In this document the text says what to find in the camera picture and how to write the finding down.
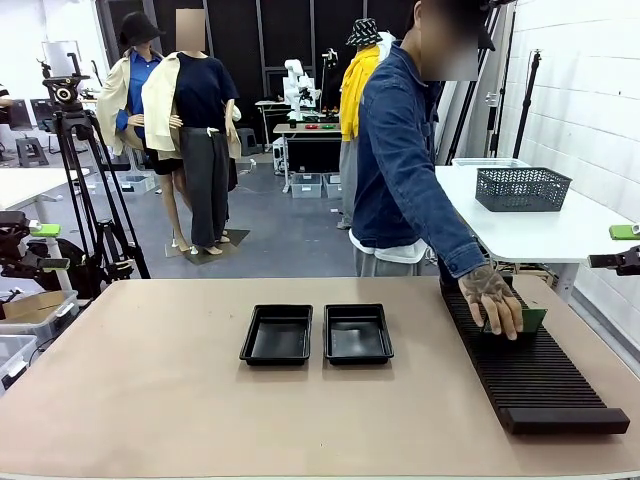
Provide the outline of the tattooed right hand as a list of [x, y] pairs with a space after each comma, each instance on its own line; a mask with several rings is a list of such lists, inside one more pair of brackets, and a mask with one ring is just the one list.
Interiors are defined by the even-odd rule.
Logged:
[[522, 306], [503, 277], [491, 265], [484, 265], [458, 279], [475, 323], [483, 328], [489, 321], [494, 335], [516, 340], [523, 332]]

